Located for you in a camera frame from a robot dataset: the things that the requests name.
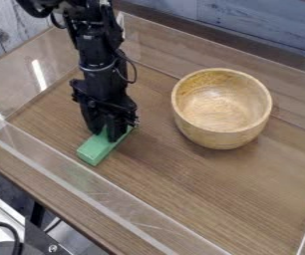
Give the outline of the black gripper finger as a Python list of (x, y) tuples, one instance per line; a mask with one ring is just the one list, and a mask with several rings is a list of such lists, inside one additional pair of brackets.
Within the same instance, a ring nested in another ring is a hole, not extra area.
[(99, 135), (105, 125), (104, 115), (96, 109), (85, 105), (81, 105), (81, 113), (89, 131), (92, 134)]
[(124, 118), (115, 115), (107, 116), (107, 132), (109, 142), (116, 142), (128, 131), (128, 123)]

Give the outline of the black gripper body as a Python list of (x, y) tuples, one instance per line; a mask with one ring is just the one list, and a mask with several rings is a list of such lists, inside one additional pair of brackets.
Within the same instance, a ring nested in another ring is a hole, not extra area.
[(137, 104), (128, 95), (128, 67), (111, 66), (100, 69), (81, 67), (84, 79), (73, 79), (73, 101), (96, 109), (105, 118), (120, 116), (127, 120), (128, 126), (133, 127), (137, 122)]

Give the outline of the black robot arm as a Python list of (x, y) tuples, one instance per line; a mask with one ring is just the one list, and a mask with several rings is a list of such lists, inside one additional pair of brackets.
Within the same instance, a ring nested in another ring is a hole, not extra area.
[(16, 0), (36, 18), (50, 18), (68, 31), (79, 51), (84, 78), (72, 80), (73, 101), (80, 104), (87, 127), (117, 141), (139, 121), (137, 104), (127, 93), (137, 79), (136, 66), (121, 50), (124, 29), (117, 23), (112, 0)]

